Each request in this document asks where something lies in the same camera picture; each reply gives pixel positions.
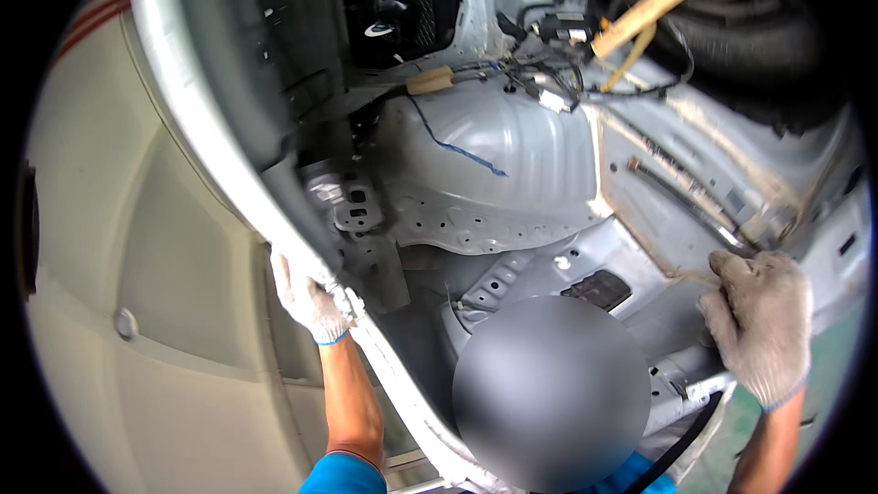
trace green floor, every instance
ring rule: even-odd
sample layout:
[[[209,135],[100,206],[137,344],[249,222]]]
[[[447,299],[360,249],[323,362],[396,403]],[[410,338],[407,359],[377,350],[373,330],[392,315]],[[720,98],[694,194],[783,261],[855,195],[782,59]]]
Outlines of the green floor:
[[[862,313],[862,308],[847,313],[811,343],[811,373],[802,420],[812,421],[812,424],[804,425],[799,433],[796,465],[817,438],[839,394],[844,372],[856,346]],[[723,424],[678,491],[682,494],[724,493],[738,463],[737,454],[750,440],[759,416],[756,399],[738,388],[726,408]]]

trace hand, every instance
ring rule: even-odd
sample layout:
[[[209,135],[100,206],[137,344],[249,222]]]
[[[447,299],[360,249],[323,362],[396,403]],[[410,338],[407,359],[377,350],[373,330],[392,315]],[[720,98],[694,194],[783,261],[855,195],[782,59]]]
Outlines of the hand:
[[[722,282],[698,300],[723,364],[770,412],[805,384],[810,368],[811,283],[792,258],[760,252],[710,254]]]
[[[321,346],[331,346],[350,328],[350,321],[335,306],[331,295],[311,277],[290,272],[286,256],[271,248],[271,268],[281,304]]]

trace forearm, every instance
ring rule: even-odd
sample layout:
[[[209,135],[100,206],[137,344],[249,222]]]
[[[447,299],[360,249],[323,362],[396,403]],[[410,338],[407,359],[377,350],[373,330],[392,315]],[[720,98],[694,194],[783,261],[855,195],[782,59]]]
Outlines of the forearm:
[[[730,493],[774,494],[781,491],[796,459],[804,401],[805,389],[801,389],[784,406],[762,415],[735,467]]]
[[[321,346],[329,443],[327,452],[347,450],[381,466],[384,422],[357,346],[346,335]]]

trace blue wire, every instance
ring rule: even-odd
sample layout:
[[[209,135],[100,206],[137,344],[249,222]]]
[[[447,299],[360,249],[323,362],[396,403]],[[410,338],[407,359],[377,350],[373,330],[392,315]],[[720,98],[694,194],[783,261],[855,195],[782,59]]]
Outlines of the blue wire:
[[[427,117],[425,117],[424,112],[421,111],[421,106],[418,105],[418,102],[416,102],[412,96],[407,95],[407,97],[412,102],[412,104],[414,104],[414,108],[417,109],[418,115],[421,115],[421,120],[424,123],[424,128],[427,129],[427,133],[430,135],[430,137],[433,138],[433,141],[435,141],[437,144],[439,144],[440,147],[443,147],[447,150],[453,150],[455,153],[460,153],[461,155],[464,155],[465,157],[468,157],[469,159],[476,161],[481,166],[484,166],[485,168],[490,170],[491,173],[494,174],[495,176],[499,176],[501,178],[508,178],[509,177],[508,174],[506,174],[502,170],[495,168],[494,165],[491,164],[490,162],[488,162],[487,160],[482,159],[481,157],[478,157],[477,155],[473,155],[472,153],[470,153],[466,149],[461,149],[460,147],[457,147],[456,145],[446,144],[446,143],[441,142],[438,139],[436,139],[436,137],[433,135],[433,129],[427,123]]]

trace work glove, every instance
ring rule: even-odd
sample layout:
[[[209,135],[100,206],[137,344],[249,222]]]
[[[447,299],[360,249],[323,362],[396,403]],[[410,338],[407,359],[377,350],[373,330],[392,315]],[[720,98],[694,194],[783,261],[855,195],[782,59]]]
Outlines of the work glove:
[[[311,277],[291,273],[290,262],[275,248],[271,249],[278,298],[297,323],[314,336],[320,346],[331,346],[350,328],[350,321],[336,307],[332,295]]]
[[[810,280],[782,252],[760,252],[753,259],[712,252],[710,268],[722,288],[704,294],[698,309],[725,367],[771,412],[802,389],[808,376]]]

